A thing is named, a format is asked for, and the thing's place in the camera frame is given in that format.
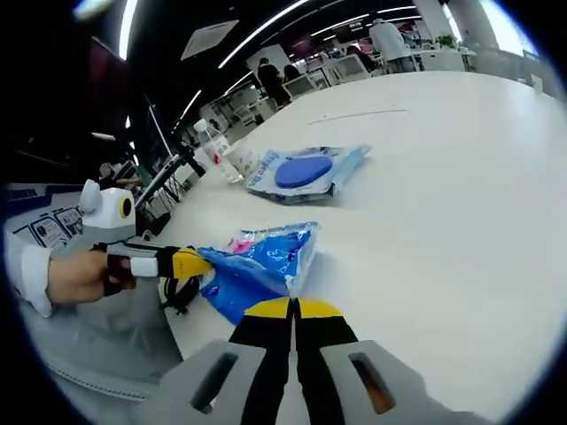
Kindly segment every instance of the window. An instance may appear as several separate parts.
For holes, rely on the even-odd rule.
[[[454,21],[453,13],[449,10],[449,6],[447,4],[443,4],[443,13],[445,13],[445,17],[449,21],[449,26],[453,30],[454,38],[457,39],[457,42],[462,42],[461,31],[459,31],[459,27],[457,23]]]
[[[522,28],[494,0],[480,0],[480,4],[490,21],[501,50],[519,56],[524,55],[524,50],[533,55],[538,54]]]

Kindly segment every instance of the white sleeve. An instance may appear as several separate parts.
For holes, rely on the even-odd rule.
[[[26,243],[4,229],[4,263],[8,278],[43,317],[48,317],[53,308],[45,293],[50,254],[50,249]]]

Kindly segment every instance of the white table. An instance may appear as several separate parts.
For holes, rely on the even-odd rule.
[[[248,142],[373,151],[325,207],[276,205],[209,171],[158,241],[205,246],[240,228],[317,220],[307,297],[337,306],[359,339],[419,372],[451,409],[499,420],[522,401],[567,317],[558,102],[483,74],[387,75],[304,96]],[[184,358],[233,329],[203,298],[167,317]]]

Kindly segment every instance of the ceiling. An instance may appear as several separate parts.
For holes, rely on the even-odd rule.
[[[201,104],[222,95],[245,75],[248,72],[245,60],[272,35],[264,45],[280,43],[291,53],[293,43],[317,30],[364,13],[413,4],[411,0],[309,0],[259,33],[227,65],[218,69],[223,59],[252,31],[293,3],[294,0],[216,0],[203,2],[197,8],[195,2],[187,0],[138,0],[130,32],[128,62],[164,121],[171,124],[181,116],[198,90],[203,92],[187,118]],[[116,1],[96,28],[97,36],[116,52],[125,4],[126,0]],[[397,11],[381,17],[394,19],[415,14],[412,10]],[[367,21],[376,17],[373,13]],[[238,19],[238,24],[219,45],[180,60],[195,30],[233,19]],[[330,34],[318,35],[316,39],[322,40]]]

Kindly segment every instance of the ceiling light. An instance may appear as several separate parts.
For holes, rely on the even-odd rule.
[[[417,6],[403,6],[403,7],[394,7],[393,9],[384,9],[383,11],[378,11],[377,13],[387,13],[387,12],[396,12],[396,11],[405,11],[407,9],[415,9]]]
[[[132,26],[132,19],[136,11],[138,0],[126,0],[126,7],[122,15],[122,26],[120,27],[120,43],[118,48],[118,55],[126,60],[128,56],[128,41],[130,39],[130,27]]]
[[[357,16],[356,18],[350,18],[350,19],[347,19],[347,20],[343,20],[342,22],[339,22],[338,24],[331,25],[330,27],[326,27],[326,28],[320,29],[320,30],[317,31],[316,33],[312,33],[311,36],[312,36],[312,37],[315,37],[316,35],[319,35],[320,33],[324,33],[324,32],[327,31],[328,29],[333,29],[333,28],[341,27],[341,26],[343,26],[344,24],[348,24],[348,23],[350,23],[350,22],[353,22],[353,21],[355,21],[355,20],[359,20],[359,19],[362,19],[362,18],[367,18],[368,16],[370,16],[370,14],[369,14],[369,13],[365,13],[364,15]]]
[[[249,77],[250,75],[252,75],[252,71],[249,72],[247,75],[245,75],[244,77],[242,77],[240,80],[238,80],[237,82],[235,82],[233,85],[231,85],[229,87],[229,89],[227,91],[224,92],[223,96],[227,96],[228,93],[230,93],[230,91],[235,88],[238,84],[240,84],[242,81],[244,81],[247,77]]]
[[[195,93],[195,96],[191,99],[191,101],[189,102],[189,104],[187,105],[187,107],[185,108],[185,111],[183,111],[183,113],[181,114],[181,117],[179,117],[179,120],[181,120],[185,114],[187,113],[187,111],[189,110],[189,108],[191,108],[191,105],[195,103],[195,101],[197,100],[198,95],[201,94],[203,90],[199,90],[197,93]]]
[[[239,51],[242,50],[243,47],[245,47],[246,44],[248,44],[256,35],[258,35],[259,33],[261,33],[264,29],[266,29],[267,27],[269,27],[270,25],[272,25],[274,22],[276,22],[278,19],[282,18],[284,15],[287,15],[289,12],[297,9],[298,7],[300,7],[301,5],[307,3],[309,0],[299,0],[298,2],[292,4],[289,7],[286,7],[285,9],[283,9],[281,12],[277,13],[277,15],[273,16],[272,18],[268,19],[266,22],[264,22],[262,25],[260,25],[259,27],[257,27],[250,35],[248,35],[219,65],[219,69],[221,69],[223,66],[227,65],[227,62],[229,62]]]
[[[421,19],[421,15],[415,16],[407,16],[406,18],[395,18],[395,19],[385,19],[386,22],[395,22],[396,20],[412,20],[412,19]]]

